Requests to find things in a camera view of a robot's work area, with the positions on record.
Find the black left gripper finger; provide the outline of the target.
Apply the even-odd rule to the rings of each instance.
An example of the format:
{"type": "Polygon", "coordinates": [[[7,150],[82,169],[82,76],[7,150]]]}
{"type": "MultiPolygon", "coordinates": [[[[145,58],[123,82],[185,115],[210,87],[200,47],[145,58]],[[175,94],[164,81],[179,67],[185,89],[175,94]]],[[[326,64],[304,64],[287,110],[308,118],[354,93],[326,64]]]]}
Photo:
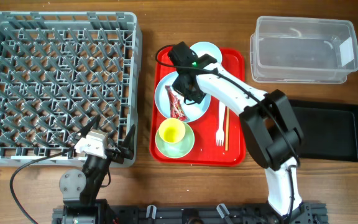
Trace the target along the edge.
{"type": "Polygon", "coordinates": [[[126,134],[123,142],[119,145],[119,150],[121,152],[121,156],[125,159],[133,160],[135,156],[135,125],[133,124],[126,134]]]}
{"type": "Polygon", "coordinates": [[[75,135],[76,139],[85,138],[86,135],[92,130],[92,129],[98,129],[98,124],[100,122],[101,116],[96,115],[91,118],[90,122],[82,127],[75,135]]]}

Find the small light blue bowl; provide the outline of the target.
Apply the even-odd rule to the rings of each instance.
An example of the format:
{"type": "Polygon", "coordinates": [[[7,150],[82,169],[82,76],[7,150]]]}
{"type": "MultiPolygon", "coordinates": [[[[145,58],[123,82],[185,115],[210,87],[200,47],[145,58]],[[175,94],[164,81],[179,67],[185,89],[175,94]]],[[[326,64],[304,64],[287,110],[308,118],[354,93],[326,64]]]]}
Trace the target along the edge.
{"type": "Polygon", "coordinates": [[[190,49],[195,52],[198,57],[208,54],[215,58],[218,63],[222,63],[223,55],[220,49],[211,42],[197,42],[190,49]]]}

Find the yellow plastic cup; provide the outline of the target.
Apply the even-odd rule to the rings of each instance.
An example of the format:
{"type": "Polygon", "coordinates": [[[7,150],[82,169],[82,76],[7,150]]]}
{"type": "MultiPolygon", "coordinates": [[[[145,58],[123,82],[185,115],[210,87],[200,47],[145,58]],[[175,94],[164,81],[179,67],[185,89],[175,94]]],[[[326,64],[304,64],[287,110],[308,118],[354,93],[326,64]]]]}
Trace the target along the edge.
{"type": "Polygon", "coordinates": [[[176,118],[164,120],[158,129],[160,138],[169,144],[180,142],[184,138],[185,133],[186,128],[184,122],[176,118]]]}

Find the green bowl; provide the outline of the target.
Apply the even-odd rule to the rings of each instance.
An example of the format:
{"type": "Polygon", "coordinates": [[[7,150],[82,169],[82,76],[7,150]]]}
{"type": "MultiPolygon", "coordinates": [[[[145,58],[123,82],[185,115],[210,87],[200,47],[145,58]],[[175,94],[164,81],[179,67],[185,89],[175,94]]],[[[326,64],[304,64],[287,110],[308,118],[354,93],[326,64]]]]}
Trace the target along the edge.
{"type": "Polygon", "coordinates": [[[186,156],[193,148],[195,144],[195,135],[192,128],[187,124],[185,125],[185,135],[183,139],[176,144],[169,144],[165,142],[157,133],[155,137],[155,143],[158,151],[165,157],[171,159],[179,159],[186,156]]]}

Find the large light blue plate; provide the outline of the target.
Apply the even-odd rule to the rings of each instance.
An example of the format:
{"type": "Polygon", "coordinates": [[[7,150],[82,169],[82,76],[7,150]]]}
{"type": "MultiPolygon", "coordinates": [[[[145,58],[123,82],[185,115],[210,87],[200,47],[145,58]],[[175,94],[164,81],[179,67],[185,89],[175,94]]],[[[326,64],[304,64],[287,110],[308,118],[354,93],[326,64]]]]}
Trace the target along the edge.
{"type": "Polygon", "coordinates": [[[180,106],[186,115],[187,119],[185,120],[186,123],[196,121],[197,119],[201,118],[208,110],[211,96],[206,95],[200,104],[192,104],[186,105],[184,104],[184,97],[180,96],[177,92],[175,92],[172,88],[173,82],[178,77],[177,72],[171,72],[168,75],[165,75],[158,83],[155,89],[155,105],[158,111],[165,117],[171,118],[170,114],[170,100],[168,91],[165,88],[169,86],[173,95],[180,101],[180,106]]]}

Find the red snack wrapper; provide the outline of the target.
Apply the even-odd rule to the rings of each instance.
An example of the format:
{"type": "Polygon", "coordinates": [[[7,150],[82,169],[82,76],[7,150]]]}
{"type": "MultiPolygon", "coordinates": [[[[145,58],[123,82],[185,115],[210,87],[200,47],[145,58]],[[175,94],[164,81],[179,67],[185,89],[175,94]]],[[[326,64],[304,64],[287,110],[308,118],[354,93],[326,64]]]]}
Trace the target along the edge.
{"type": "Polygon", "coordinates": [[[185,114],[183,108],[181,107],[180,100],[177,98],[176,95],[173,94],[173,91],[170,86],[165,85],[165,89],[168,94],[168,99],[170,103],[170,117],[179,119],[180,121],[185,121],[188,119],[187,115],[185,114]]]}

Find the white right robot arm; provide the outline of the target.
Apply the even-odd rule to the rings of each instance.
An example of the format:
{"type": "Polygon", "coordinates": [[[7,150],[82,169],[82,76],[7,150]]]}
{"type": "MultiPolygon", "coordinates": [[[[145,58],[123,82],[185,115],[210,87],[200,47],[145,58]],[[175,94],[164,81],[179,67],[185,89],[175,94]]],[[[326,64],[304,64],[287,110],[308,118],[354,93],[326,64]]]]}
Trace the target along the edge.
{"type": "Polygon", "coordinates": [[[230,74],[217,56],[202,54],[184,42],[173,45],[168,57],[169,67],[178,72],[173,84],[177,93],[195,103],[211,95],[238,115],[247,150],[265,170],[268,204],[290,221],[302,204],[296,183],[300,165],[296,149],[304,135],[286,94],[247,85],[230,74]]]}

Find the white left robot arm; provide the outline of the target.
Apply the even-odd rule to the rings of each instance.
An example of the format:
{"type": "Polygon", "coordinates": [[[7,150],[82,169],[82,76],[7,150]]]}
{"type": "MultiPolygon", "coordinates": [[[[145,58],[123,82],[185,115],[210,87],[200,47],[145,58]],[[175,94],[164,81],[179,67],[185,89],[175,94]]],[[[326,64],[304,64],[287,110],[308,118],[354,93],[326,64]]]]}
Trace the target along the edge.
{"type": "Polygon", "coordinates": [[[59,181],[63,203],[67,207],[85,207],[95,203],[104,177],[109,174],[111,163],[123,164],[135,156],[135,131],[133,124],[123,142],[117,144],[109,133],[98,129],[99,115],[82,127],[76,134],[77,143],[73,149],[84,152],[86,161],[82,169],[65,172],[59,181]]]}

